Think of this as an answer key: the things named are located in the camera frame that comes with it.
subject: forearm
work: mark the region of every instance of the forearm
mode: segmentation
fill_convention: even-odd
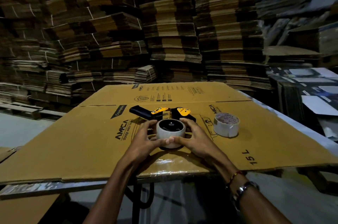
[[[229,183],[231,176],[238,171],[226,155],[215,158],[213,164],[226,183]],[[236,175],[230,184],[232,194],[236,194],[238,188],[247,181],[244,175]],[[247,223],[290,223],[256,188],[249,187],[243,193],[239,206]]]
[[[120,159],[95,205],[83,224],[115,223],[128,180],[135,169],[133,161]]]

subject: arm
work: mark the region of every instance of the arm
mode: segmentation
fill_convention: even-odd
[[[169,143],[175,142],[186,146],[194,154],[204,158],[212,164],[221,174],[226,183],[229,183],[231,176],[238,171],[236,166],[206,135],[204,130],[192,120],[181,118],[192,131],[191,139],[173,136]],[[243,186],[248,179],[244,175],[236,175],[230,184],[233,194],[239,187]],[[250,186],[240,198],[240,210],[247,223],[291,223],[273,204],[267,200],[256,188]]]
[[[155,148],[169,144],[169,140],[148,139],[148,128],[156,123],[151,120],[141,125],[83,224],[116,223],[130,176]]]

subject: crompton logo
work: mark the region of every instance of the crompton logo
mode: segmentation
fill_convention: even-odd
[[[209,107],[215,114],[219,113],[219,111],[214,106],[209,105]]]
[[[116,136],[115,136],[116,139],[121,140],[121,136],[122,136],[122,134],[123,134],[123,132],[124,132],[125,127],[126,127],[127,124],[128,124],[128,121],[129,121],[129,120],[123,121],[123,123],[121,124],[121,126],[120,126],[120,128],[119,128],[118,133],[117,133]]]
[[[118,106],[118,108],[116,109],[115,113],[112,115],[111,119],[114,117],[118,117],[120,115],[122,115],[124,109],[126,108],[127,105],[120,105]]]

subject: wristwatch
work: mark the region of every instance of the wristwatch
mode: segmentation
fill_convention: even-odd
[[[244,194],[244,192],[250,187],[253,186],[255,187],[257,190],[259,190],[259,186],[257,185],[257,183],[253,182],[253,181],[248,181],[246,182],[243,186],[239,187],[238,190],[236,191],[236,194],[233,195],[233,202],[234,202],[234,206],[236,208],[236,210],[239,211],[239,200],[241,199],[242,195]]]

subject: bracelet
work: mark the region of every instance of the bracelet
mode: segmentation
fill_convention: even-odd
[[[231,176],[229,183],[226,184],[226,188],[230,188],[230,184],[231,184],[232,180],[233,180],[233,179],[236,177],[236,175],[238,175],[238,174],[244,175],[244,174],[242,173],[242,171],[236,171],[236,172]]]
[[[236,191],[237,195],[233,195],[234,204],[235,204],[235,207],[238,211],[239,211],[239,200],[242,198],[244,192],[250,186],[255,187],[259,191],[259,186],[255,182],[248,181]]]

